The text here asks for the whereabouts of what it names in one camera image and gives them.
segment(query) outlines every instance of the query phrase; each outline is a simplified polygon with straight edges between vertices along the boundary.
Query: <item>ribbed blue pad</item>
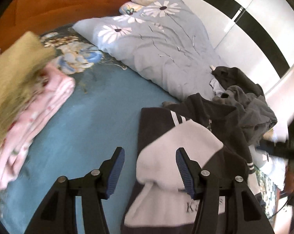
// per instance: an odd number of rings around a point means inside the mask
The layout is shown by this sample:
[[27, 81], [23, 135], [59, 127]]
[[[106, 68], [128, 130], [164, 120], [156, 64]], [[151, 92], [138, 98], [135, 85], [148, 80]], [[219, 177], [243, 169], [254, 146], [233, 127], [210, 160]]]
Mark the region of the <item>ribbed blue pad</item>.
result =
[[187, 168], [187, 165], [186, 165], [186, 163], [182, 157], [182, 154], [179, 150], [176, 151], [176, 164], [177, 164], [177, 167], [179, 168], [179, 173], [182, 177], [185, 190], [190, 195], [190, 197], [193, 199], [194, 195], [195, 195], [193, 178], [190, 175], [190, 172]]
[[107, 192], [106, 192], [106, 195], [108, 198], [110, 197], [110, 195], [112, 195], [115, 192], [115, 187], [117, 186], [117, 183], [118, 183], [118, 179], [124, 164], [125, 156], [126, 156], [125, 151], [122, 148], [117, 160], [115, 161], [115, 165], [113, 166], [110, 172], [110, 175], [108, 177]]

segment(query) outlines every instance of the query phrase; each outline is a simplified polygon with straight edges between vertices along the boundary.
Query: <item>wooden headboard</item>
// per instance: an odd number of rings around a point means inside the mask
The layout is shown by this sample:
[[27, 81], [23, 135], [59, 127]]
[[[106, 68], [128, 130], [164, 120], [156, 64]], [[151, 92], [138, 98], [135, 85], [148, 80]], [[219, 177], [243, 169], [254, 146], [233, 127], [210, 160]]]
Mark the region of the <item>wooden headboard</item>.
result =
[[13, 0], [0, 18], [0, 48], [4, 51], [26, 31], [48, 30], [92, 17], [118, 15], [129, 0]]

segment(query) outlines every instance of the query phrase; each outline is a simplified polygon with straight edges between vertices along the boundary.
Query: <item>olive green cloth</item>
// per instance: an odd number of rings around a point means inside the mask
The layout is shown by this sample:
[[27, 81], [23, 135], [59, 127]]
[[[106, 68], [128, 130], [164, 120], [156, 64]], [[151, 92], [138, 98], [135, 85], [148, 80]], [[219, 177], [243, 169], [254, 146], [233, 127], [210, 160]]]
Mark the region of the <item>olive green cloth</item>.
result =
[[32, 97], [37, 75], [55, 56], [39, 37], [26, 32], [0, 55], [0, 145], [19, 110]]

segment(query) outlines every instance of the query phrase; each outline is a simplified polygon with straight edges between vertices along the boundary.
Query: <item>white daisy print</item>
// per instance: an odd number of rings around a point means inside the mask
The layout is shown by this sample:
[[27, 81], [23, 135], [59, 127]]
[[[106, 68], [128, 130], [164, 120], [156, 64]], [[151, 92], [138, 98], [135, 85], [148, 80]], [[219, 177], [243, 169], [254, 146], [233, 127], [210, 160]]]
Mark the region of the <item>white daisy print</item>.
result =
[[163, 30], [163, 25], [161, 25], [161, 24], [159, 24], [159, 23], [154, 23], [154, 22], [151, 22], [151, 24], [153, 24], [153, 25], [154, 25], [155, 27], [157, 27], [159, 30], [165, 32], [165, 31]]
[[154, 5], [149, 5], [144, 9], [144, 12], [147, 16], [151, 15], [152, 17], [160, 16], [164, 17], [165, 14], [174, 15], [175, 12], [179, 12], [178, 9], [181, 7], [177, 7], [177, 3], [173, 3], [169, 5], [169, 1], [164, 1], [163, 5], [159, 2], [155, 2]]
[[134, 22], [137, 22], [137, 23], [140, 23], [141, 24], [141, 23], [145, 22], [144, 20], [141, 20], [139, 18], [132, 17], [132, 16], [127, 15], [127, 14], [114, 17], [113, 20], [118, 21], [118, 22], [127, 21], [129, 24], [134, 23]]
[[111, 25], [109, 26], [103, 26], [105, 30], [102, 30], [98, 33], [98, 37], [103, 36], [103, 43], [107, 42], [108, 44], [111, 44], [118, 38], [125, 36], [127, 34], [131, 34], [130, 31], [132, 31], [131, 27], [124, 27], [119, 28], [117, 26]]

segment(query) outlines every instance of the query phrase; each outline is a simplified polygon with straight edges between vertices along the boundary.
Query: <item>metal screw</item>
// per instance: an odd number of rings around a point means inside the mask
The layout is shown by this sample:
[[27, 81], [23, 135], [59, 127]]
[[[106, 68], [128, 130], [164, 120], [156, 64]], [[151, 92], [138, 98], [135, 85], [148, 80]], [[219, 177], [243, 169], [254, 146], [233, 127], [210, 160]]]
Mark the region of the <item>metal screw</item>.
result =
[[209, 176], [210, 175], [210, 172], [207, 171], [207, 170], [203, 170], [203, 171], [201, 171], [201, 175], [203, 175], [203, 176]]
[[92, 171], [90, 172], [90, 174], [92, 174], [93, 176], [97, 176], [97, 175], [100, 174], [100, 170], [97, 170], [97, 169], [92, 170]]
[[236, 176], [236, 177], [235, 177], [235, 180], [236, 180], [237, 182], [243, 182], [243, 177], [241, 177], [241, 176]]
[[60, 176], [57, 180], [58, 180], [59, 183], [62, 183], [62, 182], [65, 182], [66, 179], [67, 179], [66, 176]]

